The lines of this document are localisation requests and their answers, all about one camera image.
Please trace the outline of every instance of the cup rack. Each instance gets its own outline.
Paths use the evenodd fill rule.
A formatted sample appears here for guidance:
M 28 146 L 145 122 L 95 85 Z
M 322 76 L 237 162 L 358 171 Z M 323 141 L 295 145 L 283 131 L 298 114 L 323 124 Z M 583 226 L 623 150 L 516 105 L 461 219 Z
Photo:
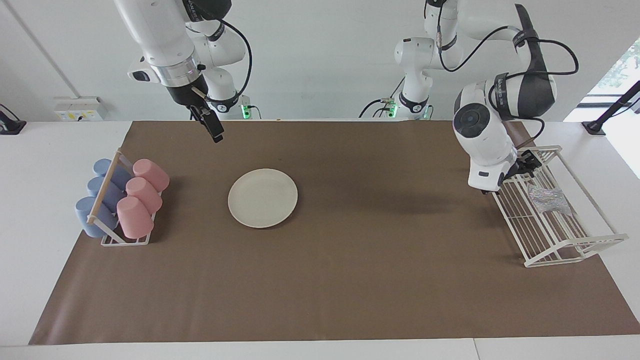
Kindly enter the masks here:
M 566 263 L 576 263 L 598 254 L 628 239 L 627 234 L 619 234 L 611 221 L 604 214 L 580 179 L 560 154 L 560 146 L 528 147 L 520 149 L 531 152 L 543 164 L 529 174 L 516 175 L 502 184 L 500 193 L 493 193 L 502 216 L 513 233 L 525 262 L 524 266 L 547 266 Z M 528 185 L 535 184 L 552 190 L 559 185 L 549 168 L 553 161 L 559 161 L 571 175 L 575 183 L 597 210 L 611 234 L 593 236 L 589 234 L 580 221 L 573 206 L 573 213 L 566 215 L 558 211 L 539 212 L 528 196 Z
M 134 176 L 133 164 L 122 154 L 121 149 L 118 149 L 115 155 L 113 156 L 113 159 L 111 160 L 111 165 L 107 170 L 107 174 L 104 176 L 105 180 L 102 183 L 102 186 L 100 187 L 100 191 L 98 191 L 98 195 L 95 198 L 95 202 L 93 203 L 93 207 L 91 208 L 91 213 L 87 216 L 87 224 L 96 225 L 106 233 L 106 235 L 103 236 L 102 240 L 100 241 L 100 244 L 104 247 L 147 245 L 149 244 L 149 239 L 151 239 L 151 233 L 149 233 L 143 238 L 129 239 L 129 238 L 126 238 L 124 235 L 119 235 L 116 232 L 116 231 L 121 232 L 121 230 L 119 230 L 120 222 L 117 222 L 115 230 L 111 230 L 109 227 L 107 227 L 107 225 L 104 224 L 104 222 L 102 222 L 98 218 L 98 210 L 100 209 L 100 204 L 104 200 L 104 196 L 107 191 L 107 185 L 111 181 L 111 178 L 113 177 L 113 173 L 115 172 L 117 166 L 121 166 L 128 173 Z M 151 214 L 151 220 L 153 221 L 156 220 L 156 213 Z

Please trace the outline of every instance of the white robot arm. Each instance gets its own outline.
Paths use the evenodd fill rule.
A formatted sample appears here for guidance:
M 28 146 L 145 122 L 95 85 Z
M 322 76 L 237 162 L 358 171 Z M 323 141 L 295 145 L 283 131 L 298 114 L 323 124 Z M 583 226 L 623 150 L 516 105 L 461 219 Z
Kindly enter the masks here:
M 467 0 L 428 0 L 425 16 L 424 27 L 430 38 L 405 39 L 396 47 L 396 62 L 406 72 L 404 89 L 396 98 L 399 116 L 422 118 L 433 85 L 427 69 L 455 72 L 475 53 L 477 47 L 462 61 L 458 28 L 483 42 L 511 41 L 520 59 L 521 72 L 467 85 L 454 105 L 455 134 L 471 158 L 468 183 L 483 192 L 496 192 L 505 179 L 530 172 L 535 166 L 528 162 L 530 158 L 518 159 L 502 122 L 536 118 L 556 101 L 556 82 L 547 71 L 541 40 L 520 4 L 487 6 Z M 577 72 L 575 55 L 565 49 L 572 54 Z
M 231 75 L 219 68 L 244 58 L 242 41 L 219 21 L 231 1 L 115 0 L 115 4 L 143 52 L 129 76 L 164 85 L 173 100 L 207 128 L 214 142 L 221 141 L 224 129 L 219 118 L 237 115 L 234 109 L 243 100 Z
M 398 104 L 398 117 L 422 119 L 427 108 L 433 80 L 427 70 L 443 69 L 436 44 L 436 31 L 440 3 L 429 0 L 424 29 L 430 37 L 406 38 L 396 45 L 396 63 L 404 69 L 404 87 L 394 99 Z M 442 59 L 447 67 L 457 67 L 462 61 L 463 49 L 458 43 L 458 0 L 442 5 Z
M 547 71 L 529 14 L 520 4 L 513 9 L 517 20 L 499 27 L 499 22 L 482 21 L 477 12 L 464 7 L 459 14 L 463 31 L 474 38 L 502 28 L 489 40 L 513 41 L 522 63 L 519 73 L 499 74 L 465 86 L 454 105 L 456 138 L 471 159 L 468 184 L 485 193 L 498 191 L 502 182 L 515 174 L 531 171 L 532 164 L 518 159 L 502 122 L 539 117 L 557 97 L 556 82 Z

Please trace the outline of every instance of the black cable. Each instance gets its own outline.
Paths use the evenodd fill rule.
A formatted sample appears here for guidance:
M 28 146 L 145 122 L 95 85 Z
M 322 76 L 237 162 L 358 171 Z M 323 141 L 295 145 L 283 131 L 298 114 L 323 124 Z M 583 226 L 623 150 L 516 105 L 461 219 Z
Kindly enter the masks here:
M 213 18 L 214 20 L 220 21 L 224 26 L 226 26 L 226 27 L 230 28 L 231 30 L 235 31 L 242 38 L 242 40 L 244 41 L 244 44 L 246 45 L 246 51 L 249 54 L 249 67 L 248 67 L 248 70 L 246 72 L 246 78 L 244 79 L 244 84 L 243 84 L 242 88 L 240 89 L 240 91 L 238 91 L 234 96 L 230 97 L 227 100 L 216 100 L 216 99 L 211 99 L 208 96 L 206 97 L 206 100 L 207 101 L 211 101 L 211 102 L 235 102 L 236 100 L 238 100 L 240 98 L 240 96 L 242 96 L 242 94 L 246 90 L 246 87 L 249 85 L 249 79 L 251 79 L 251 71 L 253 70 L 253 53 L 251 51 L 251 45 L 249 44 L 249 40 L 247 40 L 246 36 L 242 33 L 242 31 L 238 30 L 235 26 L 229 24 L 224 19 L 217 19 L 210 12 L 208 12 L 207 10 L 204 10 L 202 7 L 198 6 L 197 3 L 193 3 L 193 4 L 198 9 L 200 9 L 201 11 L 206 13 L 208 16 Z
M 6 111 L 9 111 L 9 113 L 10 113 L 11 115 L 13 115 L 13 117 L 15 117 L 15 120 L 20 121 L 20 118 L 18 117 L 18 115 L 14 114 L 14 113 L 13 113 L 13 111 L 11 111 L 9 108 L 7 108 L 7 107 L 6 107 L 5 105 L 3 105 L 3 104 L 0 104 L 0 106 L 2 106 Z
M 622 114 L 626 113 L 629 109 L 633 108 L 638 103 L 638 101 L 640 101 L 640 97 L 637 98 L 636 101 L 634 101 L 634 103 L 629 105 L 626 109 L 622 110 L 621 112 L 619 112 L 619 113 L 617 113 L 615 115 L 611 115 L 611 117 L 616 117 L 618 115 L 622 115 Z
M 404 83 L 404 80 L 406 79 L 406 75 L 403 76 L 402 80 L 400 80 L 400 83 L 398 83 L 398 86 L 396 86 L 396 89 L 394 90 L 394 92 L 391 93 L 390 98 L 393 99 L 394 95 L 396 94 L 396 92 L 398 91 L 398 89 L 400 89 L 400 86 L 402 85 L 402 83 Z
M 447 0 L 444 0 L 442 2 L 442 5 L 440 7 L 440 13 L 438 14 L 438 38 L 440 39 L 440 41 L 442 41 L 442 33 L 440 32 L 440 19 L 442 18 L 442 8 L 444 7 L 444 3 L 446 3 Z M 454 69 L 449 69 L 446 65 L 444 65 L 444 60 L 442 58 L 442 44 L 438 45 L 438 55 L 440 56 L 440 64 L 442 65 L 442 68 L 445 69 L 448 72 L 456 72 L 458 70 L 460 70 L 460 68 L 462 68 L 463 66 L 465 66 L 465 64 L 469 61 L 469 59 L 471 59 L 471 57 L 473 55 L 475 55 L 475 53 L 478 51 L 478 49 L 480 49 L 480 47 L 487 41 L 489 40 L 490 37 L 493 36 L 493 34 L 497 33 L 498 31 L 502 31 L 502 30 L 506 30 L 508 29 L 509 26 L 501 26 L 495 30 L 493 30 L 492 32 L 489 33 L 489 35 L 485 36 L 484 39 L 482 39 L 482 41 L 480 41 L 480 43 L 476 46 L 476 48 L 469 54 L 469 56 L 467 56 L 467 58 L 465 59 L 465 61 L 463 61 L 460 65 L 458 65 L 456 68 Z
M 372 102 L 370 102 L 369 104 L 367 104 L 367 106 L 364 107 L 364 109 L 362 110 L 362 112 L 360 113 L 360 116 L 358 116 L 358 119 L 362 118 L 362 115 L 364 115 L 364 113 L 374 104 L 378 104 L 379 102 L 382 102 L 382 99 L 378 99 L 378 100 L 373 100 Z
M 528 41 L 532 41 L 532 42 L 542 42 L 542 43 L 549 43 L 549 44 L 555 44 L 558 45 L 560 47 L 562 47 L 563 49 L 565 49 L 569 55 L 571 55 L 572 59 L 573 59 L 573 66 L 574 69 L 571 71 L 522 71 L 522 72 L 517 72 L 515 74 L 510 74 L 507 75 L 504 80 L 507 81 L 509 79 L 515 78 L 517 76 L 521 76 L 521 75 L 544 75 L 544 76 L 548 76 L 548 75 L 559 75 L 559 76 L 565 76 L 565 75 L 573 75 L 575 73 L 578 72 L 578 70 L 580 70 L 580 63 L 578 62 L 578 57 L 575 55 L 575 53 L 573 52 L 573 50 L 571 50 L 571 48 L 569 48 L 566 44 L 560 42 L 560 41 L 556 41 L 556 40 L 547 40 L 547 39 L 528 39 Z M 491 88 L 489 89 L 489 93 L 487 94 L 487 97 L 489 98 L 489 103 L 491 104 L 491 106 L 493 106 L 494 109 L 498 110 L 498 107 L 495 105 L 494 101 L 493 101 L 493 92 L 495 90 L 495 84 L 493 84 L 491 86 Z
M 524 141 L 523 143 L 521 143 L 520 145 L 516 146 L 516 149 L 520 149 L 525 145 L 529 145 L 530 143 L 532 143 L 533 141 L 535 141 L 538 137 L 540 137 L 540 135 L 542 135 L 542 132 L 544 132 L 545 130 L 545 121 L 537 118 L 537 117 L 517 117 L 517 116 L 512 116 L 513 119 L 509 120 L 535 120 L 537 122 L 540 123 L 540 130 L 538 131 L 538 133 L 536 133 L 534 136 L 530 137 L 528 140 Z
M 374 113 L 373 113 L 373 116 L 372 116 L 372 117 L 376 117 L 376 114 L 378 113 L 378 111 L 380 111 L 380 115 L 378 115 L 378 117 L 382 117 L 382 114 L 383 114 L 385 111 L 389 111 L 389 110 L 391 110 L 391 109 L 390 109 L 390 108 L 380 108 L 380 109 L 376 110 L 376 112 L 374 112 Z
M 504 78 L 504 80 L 508 80 L 508 79 L 512 79 L 515 78 L 517 76 L 524 76 L 524 75 L 544 75 L 544 76 L 549 76 L 549 75 L 559 75 L 559 76 L 564 76 L 564 75 L 573 75 L 575 73 L 578 72 L 578 70 L 580 69 L 580 64 L 578 62 L 578 57 L 575 55 L 575 53 L 571 50 L 571 48 L 569 48 L 566 44 L 560 42 L 560 41 L 556 41 L 556 40 L 547 40 L 547 39 L 528 39 L 528 41 L 532 41 L 532 42 L 542 42 L 542 43 L 549 43 L 549 44 L 555 44 L 555 45 L 559 45 L 562 48 L 564 48 L 569 55 L 571 55 L 572 59 L 573 59 L 573 65 L 574 65 L 574 69 L 571 71 L 523 71 L 523 72 L 517 72 L 515 74 L 511 74 L 508 75 Z M 495 91 L 495 84 L 493 84 L 491 86 L 491 88 L 489 89 L 489 93 L 487 94 L 487 98 L 489 98 L 489 103 L 491 104 L 491 106 L 498 110 L 498 107 L 495 105 L 494 101 L 493 101 L 493 93 Z M 532 136 L 530 139 L 528 139 L 527 141 L 525 141 L 524 143 L 521 143 L 520 145 L 516 146 L 517 149 L 533 142 L 535 139 L 537 139 L 542 132 L 544 132 L 545 130 L 545 121 L 542 119 L 539 119 L 537 117 L 518 117 L 518 116 L 514 116 L 511 115 L 514 119 L 518 119 L 518 120 L 535 120 L 538 121 L 541 126 L 540 126 L 540 131 L 538 131 L 537 134 L 535 134 L 534 136 Z
M 249 105 L 249 106 L 247 106 L 247 108 L 258 110 L 258 116 L 260 116 L 260 120 L 262 120 L 262 113 L 260 112 L 260 108 L 259 107 L 257 107 L 256 105 Z

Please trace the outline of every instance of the black stand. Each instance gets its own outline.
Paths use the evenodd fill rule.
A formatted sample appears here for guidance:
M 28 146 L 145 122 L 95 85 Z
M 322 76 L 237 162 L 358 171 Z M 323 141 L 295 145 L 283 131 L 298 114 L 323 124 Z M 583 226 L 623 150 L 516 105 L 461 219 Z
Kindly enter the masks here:
M 638 92 L 640 92 L 640 81 L 636 81 L 634 86 L 631 86 L 628 92 L 625 95 L 622 95 L 618 101 L 616 101 L 611 107 L 605 111 L 602 116 L 598 118 L 596 121 L 588 122 L 585 121 L 582 123 L 582 126 L 587 130 L 587 132 L 591 135 L 606 135 L 604 131 L 602 131 L 602 126 L 607 120 L 609 120 L 613 115 L 615 115 L 618 110 L 622 109 L 626 103 L 633 98 Z
M 9 119 L 0 111 L 0 135 L 18 135 L 26 124 L 26 121 Z

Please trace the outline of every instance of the pink cup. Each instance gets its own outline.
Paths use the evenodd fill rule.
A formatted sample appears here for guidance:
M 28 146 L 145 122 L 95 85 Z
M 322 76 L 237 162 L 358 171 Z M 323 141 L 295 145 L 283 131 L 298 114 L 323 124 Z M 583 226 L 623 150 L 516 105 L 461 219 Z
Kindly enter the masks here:
M 158 195 L 156 188 L 142 177 L 134 177 L 127 182 L 127 195 L 142 201 L 150 214 L 162 207 L 162 198 Z
M 129 239 L 140 239 L 154 229 L 151 215 L 137 197 L 128 196 L 118 201 L 118 219 L 124 236 Z
M 149 159 L 140 159 L 133 164 L 133 173 L 138 177 L 144 177 L 157 192 L 163 192 L 169 186 L 169 175 L 156 163 Z

